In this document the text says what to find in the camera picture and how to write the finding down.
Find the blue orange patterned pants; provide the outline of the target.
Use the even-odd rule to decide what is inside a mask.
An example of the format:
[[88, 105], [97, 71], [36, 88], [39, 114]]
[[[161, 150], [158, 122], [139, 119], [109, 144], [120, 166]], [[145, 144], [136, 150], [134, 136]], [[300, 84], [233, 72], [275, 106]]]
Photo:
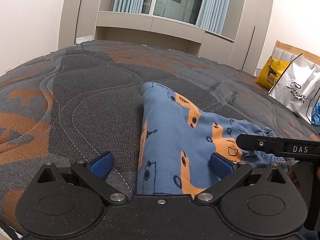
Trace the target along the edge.
[[289, 168], [282, 157], [243, 150], [236, 144], [241, 134], [271, 137], [270, 128], [203, 112], [159, 83], [144, 84], [142, 96], [138, 194], [197, 195], [221, 179], [221, 168], [210, 161], [213, 153], [232, 163], [246, 161], [254, 168], [265, 168], [270, 163]]

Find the white shopping bag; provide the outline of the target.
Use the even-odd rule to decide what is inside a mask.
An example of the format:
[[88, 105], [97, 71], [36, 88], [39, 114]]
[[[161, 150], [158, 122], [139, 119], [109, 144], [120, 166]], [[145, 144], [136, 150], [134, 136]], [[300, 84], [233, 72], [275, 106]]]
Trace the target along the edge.
[[294, 58], [268, 96], [311, 124], [312, 110], [319, 100], [319, 67], [310, 68], [303, 54]]

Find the grey orange quilted mattress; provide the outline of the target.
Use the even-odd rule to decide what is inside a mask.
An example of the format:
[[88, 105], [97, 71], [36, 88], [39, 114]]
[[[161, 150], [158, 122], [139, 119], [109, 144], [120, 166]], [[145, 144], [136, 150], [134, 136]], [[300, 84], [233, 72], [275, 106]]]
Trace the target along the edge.
[[1, 220], [15, 229], [16, 204], [47, 161], [67, 167], [114, 154], [107, 182], [136, 191], [141, 87], [155, 81], [200, 110], [247, 120], [278, 137], [319, 140], [272, 100], [253, 76], [177, 50], [91, 41], [38, 57], [1, 77]]

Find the yellow shopping bag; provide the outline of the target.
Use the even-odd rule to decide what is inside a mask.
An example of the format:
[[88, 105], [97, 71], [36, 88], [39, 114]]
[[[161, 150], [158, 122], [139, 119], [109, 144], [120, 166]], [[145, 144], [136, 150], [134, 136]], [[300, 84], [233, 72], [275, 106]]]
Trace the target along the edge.
[[288, 65], [289, 62], [287, 61], [272, 56], [269, 57], [258, 75], [256, 83], [270, 90], [278, 82], [278, 79]]

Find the wooden headboard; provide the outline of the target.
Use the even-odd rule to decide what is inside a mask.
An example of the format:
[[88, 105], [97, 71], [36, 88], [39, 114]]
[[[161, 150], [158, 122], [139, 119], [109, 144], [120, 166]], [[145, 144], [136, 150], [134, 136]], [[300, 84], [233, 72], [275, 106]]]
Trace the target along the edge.
[[319, 56], [280, 41], [276, 41], [271, 56], [290, 62], [300, 54], [303, 54], [310, 68], [313, 68], [315, 65], [319, 66]]

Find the right blue curtain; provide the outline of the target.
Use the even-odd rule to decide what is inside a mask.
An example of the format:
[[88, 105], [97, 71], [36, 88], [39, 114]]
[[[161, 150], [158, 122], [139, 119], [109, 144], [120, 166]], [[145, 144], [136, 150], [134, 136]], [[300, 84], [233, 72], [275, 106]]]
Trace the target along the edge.
[[221, 35], [230, 0], [202, 0], [196, 20], [198, 28]]

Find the beige wardrobe cabinet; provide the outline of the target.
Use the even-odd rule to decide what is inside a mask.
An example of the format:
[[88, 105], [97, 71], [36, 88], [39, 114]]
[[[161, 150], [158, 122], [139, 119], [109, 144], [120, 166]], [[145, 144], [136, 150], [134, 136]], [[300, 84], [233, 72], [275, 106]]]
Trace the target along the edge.
[[64, 0], [58, 38], [58, 48], [76, 44], [76, 40], [95, 38], [101, 0]]

